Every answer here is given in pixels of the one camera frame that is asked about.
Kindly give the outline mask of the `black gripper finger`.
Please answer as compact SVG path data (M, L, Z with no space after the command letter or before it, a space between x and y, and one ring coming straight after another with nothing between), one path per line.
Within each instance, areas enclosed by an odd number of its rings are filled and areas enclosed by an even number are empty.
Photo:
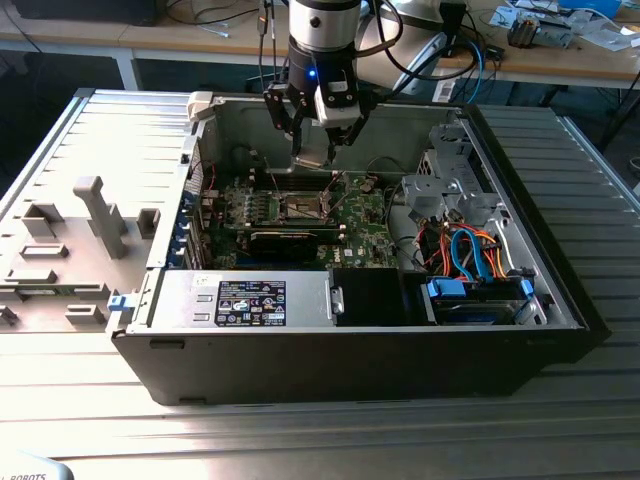
M291 117L285 107L287 87L284 84L271 83L263 92L263 98L274 128L281 131L291 142L291 155L296 157L302 145L301 125L304 106L300 104Z
M329 140L327 147L327 160L334 161L338 149L344 146L352 146L367 121L369 120L371 111L374 109L374 101L371 98L365 98L358 106L358 115L356 117L345 118L345 113L340 109L341 120L329 120L329 126L326 127L326 134Z

